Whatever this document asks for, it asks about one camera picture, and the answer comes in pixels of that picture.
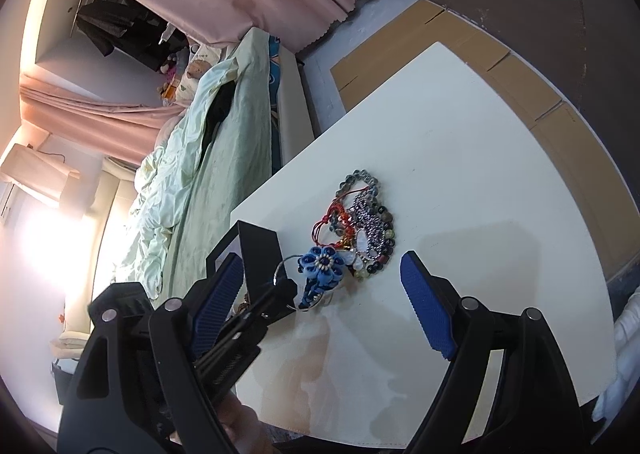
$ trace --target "metal ring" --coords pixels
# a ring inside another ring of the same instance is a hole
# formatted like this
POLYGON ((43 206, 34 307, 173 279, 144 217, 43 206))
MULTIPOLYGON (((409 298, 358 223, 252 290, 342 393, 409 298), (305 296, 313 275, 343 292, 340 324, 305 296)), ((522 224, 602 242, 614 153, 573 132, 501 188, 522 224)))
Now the metal ring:
MULTIPOLYGON (((299 259, 300 257, 304 257, 304 255, 290 255, 289 257, 285 257, 280 261, 280 264, 277 265, 276 271, 273 274, 274 286, 278 283, 278 274, 280 272, 280 269, 284 266, 284 263, 289 259, 299 259)), ((324 295, 324 293, 321 293, 316 303, 313 306, 309 306, 307 309, 296 308, 295 306, 290 306, 289 304, 287 304, 287 308, 292 309, 293 311, 309 311, 311 308, 315 308, 318 305, 318 303, 322 300, 322 295, 324 295)))

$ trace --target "white fabric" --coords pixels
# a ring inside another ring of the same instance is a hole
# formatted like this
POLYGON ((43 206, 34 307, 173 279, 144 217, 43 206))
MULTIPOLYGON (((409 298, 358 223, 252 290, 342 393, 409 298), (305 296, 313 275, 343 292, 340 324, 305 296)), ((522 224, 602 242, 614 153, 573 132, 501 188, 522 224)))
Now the white fabric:
POLYGON ((129 212, 123 259, 116 267, 115 280, 142 283, 151 299, 160 293, 172 228, 182 217, 197 172, 207 109, 220 87, 237 77, 235 58, 209 69, 185 117, 165 145, 149 154, 136 173, 138 197, 129 212))
POLYGON ((600 395, 591 414, 593 421, 607 419, 598 436, 617 416, 640 378, 640 287, 629 297, 613 329, 618 356, 616 379, 600 395))

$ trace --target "hanging clothes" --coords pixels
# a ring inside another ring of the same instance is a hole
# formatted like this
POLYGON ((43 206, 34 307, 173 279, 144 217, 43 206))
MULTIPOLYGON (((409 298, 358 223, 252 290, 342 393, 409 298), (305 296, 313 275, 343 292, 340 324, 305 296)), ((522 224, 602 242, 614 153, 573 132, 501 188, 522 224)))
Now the hanging clothes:
POLYGON ((135 1, 131 2, 132 5, 108 1, 84 5, 78 10, 76 25, 103 56, 118 48, 158 71, 171 52, 168 42, 158 43, 166 22, 135 1))

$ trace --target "cardboard box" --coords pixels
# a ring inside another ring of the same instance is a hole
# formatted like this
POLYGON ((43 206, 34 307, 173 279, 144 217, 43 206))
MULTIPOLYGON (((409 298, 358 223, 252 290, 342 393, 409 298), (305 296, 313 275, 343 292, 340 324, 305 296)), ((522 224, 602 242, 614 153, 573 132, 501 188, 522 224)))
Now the cardboard box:
POLYGON ((531 132, 571 190, 605 278, 613 277, 640 250, 640 217, 618 170, 591 129, 564 102, 531 132))
POLYGON ((420 0, 332 69, 347 110, 417 55, 441 42, 513 109, 551 158, 590 231, 605 278, 640 254, 640 215, 591 129, 540 76, 481 29, 420 0))

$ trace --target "blue fabric flower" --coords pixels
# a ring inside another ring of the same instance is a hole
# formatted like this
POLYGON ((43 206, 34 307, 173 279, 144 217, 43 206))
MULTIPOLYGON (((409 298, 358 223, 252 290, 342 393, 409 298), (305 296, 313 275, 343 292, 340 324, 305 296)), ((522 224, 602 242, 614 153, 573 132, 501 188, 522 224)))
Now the blue fabric flower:
POLYGON ((309 253, 298 259, 298 265, 306 275, 300 309, 310 308, 322 293, 338 286, 344 276, 344 264, 344 259, 336 253, 333 246, 314 246, 309 253))

